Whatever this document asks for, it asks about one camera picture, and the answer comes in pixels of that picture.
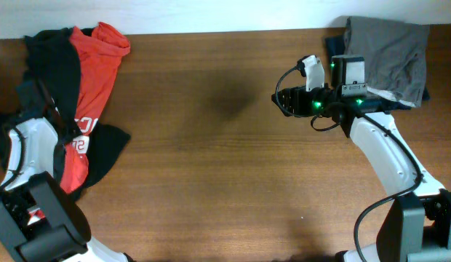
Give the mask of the black t-shirt white letters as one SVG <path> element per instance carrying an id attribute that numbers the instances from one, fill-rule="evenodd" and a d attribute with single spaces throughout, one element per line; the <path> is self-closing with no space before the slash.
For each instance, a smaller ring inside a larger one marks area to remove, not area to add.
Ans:
<path id="1" fill-rule="evenodd" d="M 81 66 L 76 48 L 70 42 L 71 28 L 42 31 L 24 38 L 28 50 L 28 70 L 23 74 L 23 91 L 19 97 L 25 102 L 42 98 L 42 93 L 27 84 L 44 88 L 53 99 L 60 115 L 62 129 L 58 132 L 54 156 L 54 174 L 61 188 L 72 194 L 85 181 L 87 160 L 81 158 L 71 141 L 81 135 L 74 120 L 81 81 Z"/>

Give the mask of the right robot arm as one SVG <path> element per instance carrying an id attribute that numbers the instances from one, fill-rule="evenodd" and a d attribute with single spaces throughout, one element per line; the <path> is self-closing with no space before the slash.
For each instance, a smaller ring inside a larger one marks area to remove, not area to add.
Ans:
<path id="1" fill-rule="evenodd" d="M 388 195 L 362 211 L 354 250 L 337 253 L 336 261 L 451 261 L 451 191 L 399 133 L 393 103 L 368 87 L 364 58 L 332 57 L 329 84 L 315 55 L 299 59 L 290 71 L 299 71 L 306 83 L 277 86 L 272 101 L 285 116 L 333 120 L 367 157 Z"/>

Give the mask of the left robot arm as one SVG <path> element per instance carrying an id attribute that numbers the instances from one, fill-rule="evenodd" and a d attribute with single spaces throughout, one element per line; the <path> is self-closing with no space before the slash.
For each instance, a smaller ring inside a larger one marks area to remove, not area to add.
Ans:
<path id="1" fill-rule="evenodd" d="M 18 88 L 22 111 L 9 124 L 9 159 L 0 184 L 0 242 L 14 261 L 130 262 L 98 241 L 55 179 L 55 152 L 69 129 L 44 84 Z"/>

